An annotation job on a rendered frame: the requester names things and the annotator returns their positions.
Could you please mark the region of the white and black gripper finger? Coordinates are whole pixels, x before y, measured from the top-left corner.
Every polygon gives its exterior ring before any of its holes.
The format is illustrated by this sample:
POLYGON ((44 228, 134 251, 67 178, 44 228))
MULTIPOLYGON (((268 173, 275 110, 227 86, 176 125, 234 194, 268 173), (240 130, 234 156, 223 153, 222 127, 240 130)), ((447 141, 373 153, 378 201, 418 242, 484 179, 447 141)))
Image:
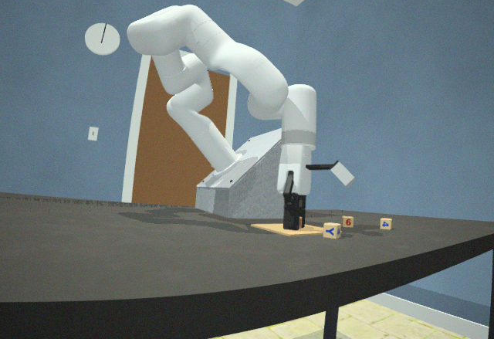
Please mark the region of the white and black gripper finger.
POLYGON ((305 208, 306 208, 306 196, 300 195, 299 196, 299 210, 300 210, 299 217, 302 217, 302 228, 305 227, 305 214, 306 214, 305 208))
POLYGON ((297 193, 292 194, 294 172, 289 171, 283 190, 284 197, 284 216, 283 228, 288 230, 299 230, 299 196, 297 193), (293 197, 292 197, 293 196, 293 197), (296 198, 296 200, 295 200, 296 198))

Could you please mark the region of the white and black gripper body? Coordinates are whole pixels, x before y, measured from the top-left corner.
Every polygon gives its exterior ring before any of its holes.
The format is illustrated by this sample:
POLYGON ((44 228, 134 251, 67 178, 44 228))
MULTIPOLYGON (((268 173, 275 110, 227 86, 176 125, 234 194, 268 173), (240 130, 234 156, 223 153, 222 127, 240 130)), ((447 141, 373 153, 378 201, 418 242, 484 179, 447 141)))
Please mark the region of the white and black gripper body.
POLYGON ((283 191, 280 190, 285 188, 284 184, 286 184, 288 172, 293 171, 292 193, 298 192, 298 195, 308 195, 311 187, 311 170, 306 168, 306 164, 311 164, 311 151, 316 150, 316 146, 304 143, 288 143, 281 144, 281 148, 277 183, 278 193, 283 194, 283 191))

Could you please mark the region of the tan flat mat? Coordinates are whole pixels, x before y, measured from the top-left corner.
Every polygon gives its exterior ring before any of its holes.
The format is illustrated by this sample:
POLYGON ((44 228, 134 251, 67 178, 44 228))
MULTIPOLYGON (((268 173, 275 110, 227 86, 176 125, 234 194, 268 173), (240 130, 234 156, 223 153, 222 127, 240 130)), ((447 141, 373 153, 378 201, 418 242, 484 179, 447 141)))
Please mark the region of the tan flat mat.
POLYGON ((288 230, 283 228, 283 224, 251 224, 251 226, 264 229, 270 232, 279 233, 285 236, 313 236, 323 235, 323 228, 312 225, 305 225, 299 230, 288 230))

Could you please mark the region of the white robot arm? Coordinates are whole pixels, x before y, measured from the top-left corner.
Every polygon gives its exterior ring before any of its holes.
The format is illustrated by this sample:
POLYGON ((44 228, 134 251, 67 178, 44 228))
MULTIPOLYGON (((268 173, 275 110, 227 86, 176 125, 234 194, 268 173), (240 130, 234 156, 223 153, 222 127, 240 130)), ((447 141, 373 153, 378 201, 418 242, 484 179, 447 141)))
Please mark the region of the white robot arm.
POLYGON ((233 151, 209 118, 198 114, 213 101, 207 67, 231 73, 250 92, 253 117, 282 119, 281 144, 316 146, 316 91, 303 84, 288 86, 263 54, 232 40, 199 7, 164 8, 131 23, 127 38, 136 52, 152 56, 164 89, 174 95, 167 102, 168 114, 213 165, 215 177, 233 169, 243 155, 233 151), (193 53, 182 61, 184 46, 193 53))

